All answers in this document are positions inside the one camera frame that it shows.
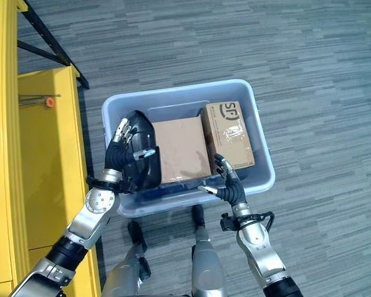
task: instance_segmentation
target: metal rod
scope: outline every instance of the metal rod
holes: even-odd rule
[[[61,64],[70,66],[72,64],[76,70],[79,72],[80,77],[77,78],[77,80],[80,82],[80,84],[86,88],[89,89],[89,83],[87,79],[84,77],[84,75],[81,73],[81,71],[77,68],[77,66],[73,63],[71,58],[66,54],[64,49],[61,47],[61,45],[56,41],[55,37],[51,34],[51,32],[48,30],[46,25],[43,23],[43,21],[39,18],[39,16],[36,14],[36,12],[33,10],[33,8],[30,6],[30,4],[24,0],[26,5],[28,6],[27,11],[23,11],[23,16],[30,22],[30,24],[33,26],[33,28],[40,34],[42,39],[48,44],[48,46],[52,49],[52,51],[56,54],[59,60],[61,60]]]
[[[39,55],[41,57],[44,57],[46,59],[49,59],[49,60],[58,62],[58,63],[60,63],[62,65],[68,66],[66,63],[64,63],[62,60],[60,60],[58,58],[58,56],[56,56],[54,54],[51,54],[51,53],[49,53],[47,51],[44,51],[42,49],[39,49],[39,48],[37,48],[37,47],[35,47],[33,45],[29,45],[26,42],[23,42],[23,41],[18,40],[18,47],[19,48],[22,48],[25,51],[29,51],[29,52],[31,52],[33,54],[37,54],[37,55]]]

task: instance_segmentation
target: blue plastic bin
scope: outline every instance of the blue plastic bin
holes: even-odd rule
[[[207,103],[221,101],[239,101],[252,145],[255,165],[237,170],[245,193],[251,195],[265,192],[275,182],[275,171],[265,142],[252,87],[244,80],[224,80],[114,95],[103,103],[101,109],[106,145],[121,118],[132,110],[144,112],[151,122],[169,121],[197,116]],[[198,185],[205,183],[214,186],[224,185],[218,174],[183,183],[162,184],[155,189],[122,195],[118,213],[130,218],[140,217],[218,199],[196,189]]]

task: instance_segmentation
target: robotic hand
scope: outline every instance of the robotic hand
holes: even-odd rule
[[[124,168],[156,152],[155,149],[128,152],[135,130],[127,118],[122,119],[107,148],[101,178],[88,180],[92,189],[81,211],[46,257],[40,259],[10,296],[66,297],[61,288],[73,279],[77,266],[95,245],[110,216],[117,210],[118,193],[129,192],[130,181],[124,178]]]
[[[267,297],[302,297],[302,293],[290,277],[283,262],[272,248],[268,232],[272,226],[272,212],[253,214],[245,197],[241,181],[231,164],[221,155],[215,155],[217,172],[225,180],[225,188],[199,186],[199,190],[228,202],[233,217],[222,214],[221,229],[237,231],[238,245],[245,252],[249,267]],[[261,224],[270,217],[266,226]]]

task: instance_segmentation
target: robot finger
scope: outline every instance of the robot finger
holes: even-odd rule
[[[217,196],[218,189],[211,186],[198,186],[198,190],[207,194]]]
[[[138,152],[134,152],[134,159],[135,159],[135,161],[137,161],[137,160],[140,160],[140,159],[148,158],[148,157],[154,155],[155,152],[156,152],[156,150],[153,149],[153,148],[149,148],[149,149],[146,149],[146,150],[139,150]]]
[[[120,142],[124,138],[124,134],[128,130],[129,127],[129,120],[127,118],[123,118],[116,129],[116,132],[113,135],[111,141]]]

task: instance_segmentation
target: brown cardboard box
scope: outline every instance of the brown cardboard box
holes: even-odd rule
[[[153,123],[160,147],[162,183],[210,175],[200,116]]]
[[[224,156],[234,169],[254,165],[252,146],[238,101],[207,104],[202,110],[211,172],[215,172],[214,156]]]

